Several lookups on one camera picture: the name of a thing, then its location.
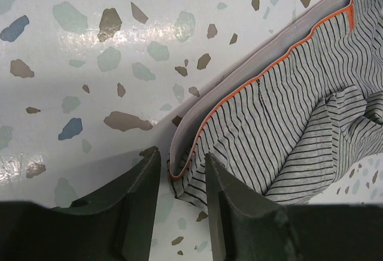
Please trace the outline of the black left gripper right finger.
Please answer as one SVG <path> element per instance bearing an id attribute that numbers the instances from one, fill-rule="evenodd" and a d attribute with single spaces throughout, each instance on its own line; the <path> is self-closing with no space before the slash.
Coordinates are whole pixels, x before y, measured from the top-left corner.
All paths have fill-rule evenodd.
<path id="1" fill-rule="evenodd" d="M 283 206 L 205 164 L 214 260 L 382 259 L 382 205 Z"/>

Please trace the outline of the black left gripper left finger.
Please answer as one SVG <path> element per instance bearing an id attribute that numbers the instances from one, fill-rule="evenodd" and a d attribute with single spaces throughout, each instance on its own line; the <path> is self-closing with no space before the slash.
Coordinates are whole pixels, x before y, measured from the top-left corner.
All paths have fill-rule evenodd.
<path id="1" fill-rule="evenodd" d="M 1 260 L 148 260 L 160 172 L 153 147 L 67 208 L 1 202 Z"/>

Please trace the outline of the grey striped underwear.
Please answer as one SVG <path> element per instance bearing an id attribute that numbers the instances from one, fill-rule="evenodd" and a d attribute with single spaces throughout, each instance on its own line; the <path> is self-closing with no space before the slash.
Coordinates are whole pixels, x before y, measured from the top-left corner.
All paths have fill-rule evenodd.
<path id="1" fill-rule="evenodd" d="M 382 152 L 382 0 L 349 0 L 223 98 L 194 137 L 184 128 L 169 162 L 175 198 L 207 208 L 212 154 L 266 198 L 307 203 Z"/>

